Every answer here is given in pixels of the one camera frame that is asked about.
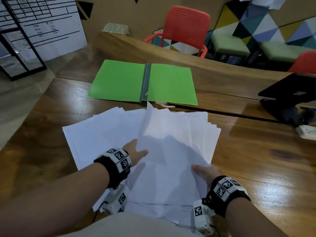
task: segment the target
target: red chair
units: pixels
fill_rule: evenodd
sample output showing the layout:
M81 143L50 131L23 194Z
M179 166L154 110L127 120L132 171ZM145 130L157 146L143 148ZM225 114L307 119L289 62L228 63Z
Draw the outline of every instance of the red chair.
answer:
M316 74L316 50L302 52L288 72Z
M199 50L197 56L200 56L203 49L201 58L204 58L207 53L204 40L209 29L210 20L210 16L205 12L188 7L174 6L170 8L167 14L163 32L155 33L144 41L148 42L156 36L162 36L161 47L163 47L164 39L182 42L197 48Z

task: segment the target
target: hand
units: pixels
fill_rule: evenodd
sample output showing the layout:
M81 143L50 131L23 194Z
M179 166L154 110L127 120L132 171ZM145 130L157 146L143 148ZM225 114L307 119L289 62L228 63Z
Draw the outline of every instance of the hand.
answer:
M201 176L209 185L212 184L213 180L216 177L224 175L223 172L215 165L211 165L210 167L191 165L191 168L194 170L196 174Z
M132 166L135 166L140 161L140 159L148 155L148 150L136 151L136 144L137 139L133 139L122 148L123 150L126 150L128 152L128 155L130 156L132 162Z

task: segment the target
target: monitor stand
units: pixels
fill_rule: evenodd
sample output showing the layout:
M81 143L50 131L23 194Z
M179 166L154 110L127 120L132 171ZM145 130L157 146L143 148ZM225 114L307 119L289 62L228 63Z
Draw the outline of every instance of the monitor stand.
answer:
M295 127L299 125L308 125L315 117L315 110L307 108L305 111L299 111L295 103L288 103L278 100L263 98L262 106L282 123L290 124Z

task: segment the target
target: white cloth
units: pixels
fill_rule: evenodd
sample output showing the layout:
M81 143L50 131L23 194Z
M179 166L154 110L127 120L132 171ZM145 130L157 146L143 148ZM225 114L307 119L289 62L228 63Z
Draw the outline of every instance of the white cloth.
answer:
M268 7L269 9L280 9L285 0L252 0L251 3L258 6Z
M164 219L118 213L85 229L62 237L197 237L189 228L181 228Z

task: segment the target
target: wristband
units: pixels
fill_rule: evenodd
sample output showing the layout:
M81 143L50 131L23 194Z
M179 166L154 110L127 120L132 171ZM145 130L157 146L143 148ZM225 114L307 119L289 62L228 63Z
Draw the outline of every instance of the wristband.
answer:
M246 189L235 179L221 175L213 180L206 198L202 198L202 203L214 210L215 214L225 217L228 204L239 197L251 201Z
M112 148L93 161L102 164L109 173L108 188L117 188L127 178L131 169L131 159L128 152L120 148Z

